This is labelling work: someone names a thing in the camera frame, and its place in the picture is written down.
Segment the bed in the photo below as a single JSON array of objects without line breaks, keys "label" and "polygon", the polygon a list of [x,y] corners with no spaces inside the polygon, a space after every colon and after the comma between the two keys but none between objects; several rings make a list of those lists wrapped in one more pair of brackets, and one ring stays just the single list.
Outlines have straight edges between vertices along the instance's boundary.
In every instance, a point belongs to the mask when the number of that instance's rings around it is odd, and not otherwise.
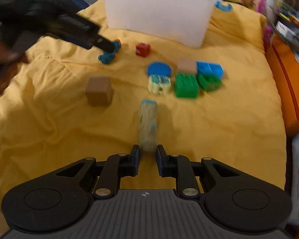
[{"label": "bed", "polygon": [[[29,65],[0,96],[0,203],[12,187],[87,156],[98,161],[129,152],[138,143],[139,108],[148,98],[158,103],[158,143],[168,154],[192,161],[213,157],[283,189],[286,134],[281,101],[262,45],[265,18],[233,4],[215,9],[199,49],[135,33],[109,29],[104,0],[81,14],[103,26],[101,34],[120,39],[122,49],[110,65],[101,51],[42,38],[27,53]],[[149,57],[135,55],[135,45],[149,43]],[[169,64],[175,73],[180,57],[220,63],[223,86],[195,100],[171,92],[147,90],[147,65]],[[91,107],[85,87],[90,76],[109,76],[114,90],[109,107]],[[122,188],[174,188],[160,178],[155,157],[142,155],[139,174],[121,180]]]}]

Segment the light brown block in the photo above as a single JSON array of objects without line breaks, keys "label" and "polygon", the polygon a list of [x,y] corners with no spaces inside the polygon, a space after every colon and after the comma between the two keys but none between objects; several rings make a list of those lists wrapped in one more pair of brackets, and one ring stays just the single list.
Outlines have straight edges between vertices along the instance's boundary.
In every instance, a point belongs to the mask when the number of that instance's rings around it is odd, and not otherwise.
[{"label": "light brown block", "polygon": [[188,58],[179,59],[177,64],[177,74],[179,73],[197,75],[196,61]]},{"label": "light brown block", "polygon": [[92,106],[107,106],[112,102],[112,85],[109,77],[90,77],[85,94]]}]

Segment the red block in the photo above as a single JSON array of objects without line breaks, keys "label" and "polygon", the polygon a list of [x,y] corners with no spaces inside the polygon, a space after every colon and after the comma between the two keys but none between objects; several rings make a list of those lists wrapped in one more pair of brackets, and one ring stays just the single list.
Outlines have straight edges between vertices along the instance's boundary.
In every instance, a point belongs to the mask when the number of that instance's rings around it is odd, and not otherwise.
[{"label": "red block", "polygon": [[141,57],[147,57],[150,53],[150,45],[145,43],[139,43],[136,46],[135,54]]}]

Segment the white plastic bin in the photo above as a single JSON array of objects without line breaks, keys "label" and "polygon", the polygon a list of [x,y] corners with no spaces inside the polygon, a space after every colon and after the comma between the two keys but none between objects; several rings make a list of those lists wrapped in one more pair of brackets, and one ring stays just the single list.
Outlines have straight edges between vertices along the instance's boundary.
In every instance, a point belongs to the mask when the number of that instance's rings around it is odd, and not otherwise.
[{"label": "white plastic bin", "polygon": [[105,0],[109,28],[202,45],[217,0]]}]

